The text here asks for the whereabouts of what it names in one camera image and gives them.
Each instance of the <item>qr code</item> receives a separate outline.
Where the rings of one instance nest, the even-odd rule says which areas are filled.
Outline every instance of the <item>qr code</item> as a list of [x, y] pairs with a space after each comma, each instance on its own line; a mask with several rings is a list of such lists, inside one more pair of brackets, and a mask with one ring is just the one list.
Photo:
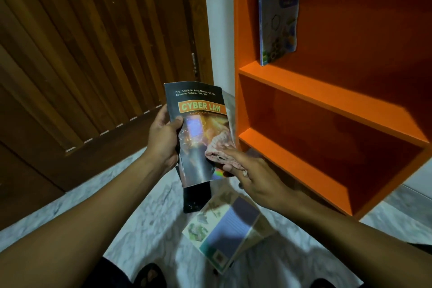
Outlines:
[[213, 254], [213, 260], [215, 260], [221, 267], [223, 267], [226, 264], [226, 262], [228, 261], [228, 258], [224, 254], [222, 254], [220, 251], [217, 250]]

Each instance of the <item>orange shelf board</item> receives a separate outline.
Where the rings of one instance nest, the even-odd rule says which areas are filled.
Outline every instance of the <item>orange shelf board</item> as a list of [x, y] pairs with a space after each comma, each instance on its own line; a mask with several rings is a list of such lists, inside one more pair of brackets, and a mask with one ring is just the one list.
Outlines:
[[258, 61], [253, 61], [241, 67], [239, 73], [417, 146], [429, 144], [403, 107], [277, 67], [277, 64], [280, 62], [260, 66]]
[[303, 182], [342, 212], [354, 215], [349, 202], [348, 189], [333, 178], [299, 159], [253, 128], [241, 133], [239, 139]]

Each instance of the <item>door hinge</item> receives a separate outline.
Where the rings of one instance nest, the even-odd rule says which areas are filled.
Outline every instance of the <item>door hinge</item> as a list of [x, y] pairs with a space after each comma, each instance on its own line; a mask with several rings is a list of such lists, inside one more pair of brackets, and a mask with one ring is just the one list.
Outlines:
[[195, 78], [198, 79], [199, 78], [199, 74], [198, 74], [198, 67], [197, 67], [197, 56], [195, 56], [194, 52], [192, 52], [192, 63], [194, 64], [194, 66], [193, 66], [193, 73], [195, 75]]

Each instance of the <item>orange title banner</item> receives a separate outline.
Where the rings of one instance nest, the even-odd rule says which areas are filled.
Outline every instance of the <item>orange title banner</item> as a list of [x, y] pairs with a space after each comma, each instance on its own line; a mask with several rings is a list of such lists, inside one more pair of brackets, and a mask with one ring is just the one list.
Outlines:
[[186, 100], [178, 103], [178, 110], [181, 113], [193, 112], [196, 110], [206, 110], [226, 115], [225, 105], [212, 103], [205, 100]]

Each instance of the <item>forearm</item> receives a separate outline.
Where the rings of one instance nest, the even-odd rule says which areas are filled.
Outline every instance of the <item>forearm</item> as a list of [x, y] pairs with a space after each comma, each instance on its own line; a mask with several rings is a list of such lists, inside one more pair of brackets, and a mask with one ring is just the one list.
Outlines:
[[376, 287], [425, 287], [432, 256], [339, 214], [300, 192], [277, 210], [313, 236], [359, 278]]
[[144, 154], [93, 196], [0, 254], [5, 286], [79, 286], [162, 174]]

